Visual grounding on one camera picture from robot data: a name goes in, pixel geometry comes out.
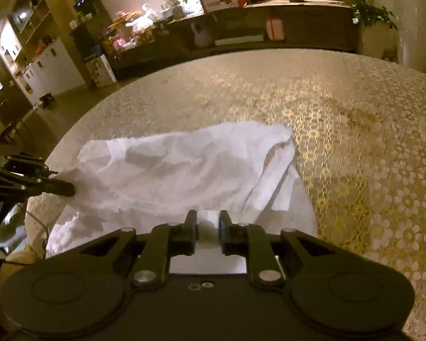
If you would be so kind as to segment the white t-shirt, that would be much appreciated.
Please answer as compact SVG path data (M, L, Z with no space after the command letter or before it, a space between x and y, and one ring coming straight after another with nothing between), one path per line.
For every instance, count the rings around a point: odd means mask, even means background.
M174 258L172 271L244 273L243 258L222 254L220 211L236 224L256 224L272 234L286 228L317 233L295 157L290 127L254 121L87 142L59 175L76 193L54 225L47 252L57 255L124 227L148 233L182 223L194 210L195 254Z

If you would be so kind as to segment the dark wooden sideboard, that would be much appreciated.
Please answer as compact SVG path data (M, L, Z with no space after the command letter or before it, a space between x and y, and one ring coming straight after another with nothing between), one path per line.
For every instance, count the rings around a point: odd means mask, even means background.
M210 55L259 49L325 49L355 53L359 27L352 23L353 11L343 2L273 0L243 8L193 14L155 26L152 40L106 55L118 78L200 59ZM271 41L265 22L281 18L285 41ZM194 43L192 23L201 23L214 45L199 49Z

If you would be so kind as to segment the gold lace tablecloth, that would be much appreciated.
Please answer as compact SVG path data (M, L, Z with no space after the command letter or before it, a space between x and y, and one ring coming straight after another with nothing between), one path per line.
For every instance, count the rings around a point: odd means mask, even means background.
M93 139L245 120L292 126L320 238L399 270L416 294L405 330L426 340L426 74L313 49L197 59L82 112L47 162L66 169Z

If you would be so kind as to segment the pink jar on shelf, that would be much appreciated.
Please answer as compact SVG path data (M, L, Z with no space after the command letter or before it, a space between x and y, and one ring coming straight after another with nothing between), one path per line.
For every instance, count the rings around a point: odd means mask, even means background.
M271 41L285 41L284 24L281 18L268 18L265 22L265 28Z

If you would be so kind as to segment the cardboard box on floor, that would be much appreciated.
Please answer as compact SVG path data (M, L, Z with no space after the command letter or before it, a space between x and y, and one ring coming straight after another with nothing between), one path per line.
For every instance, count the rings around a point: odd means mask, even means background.
M105 55L86 62L91 79L98 88L115 84L117 79Z

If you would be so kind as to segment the pink round vase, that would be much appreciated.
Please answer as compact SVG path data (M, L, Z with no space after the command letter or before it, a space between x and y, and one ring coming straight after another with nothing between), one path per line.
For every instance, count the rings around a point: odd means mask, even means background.
M201 23L192 23L191 29L194 33L194 43L197 48L206 49L214 45L214 39Z

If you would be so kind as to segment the potted green plant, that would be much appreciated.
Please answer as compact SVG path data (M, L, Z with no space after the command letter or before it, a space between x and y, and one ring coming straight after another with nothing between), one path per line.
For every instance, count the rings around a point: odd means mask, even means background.
M352 9L352 23L359 27L357 53L376 59L391 60L396 54L398 28L395 16L385 6L368 0L344 0Z

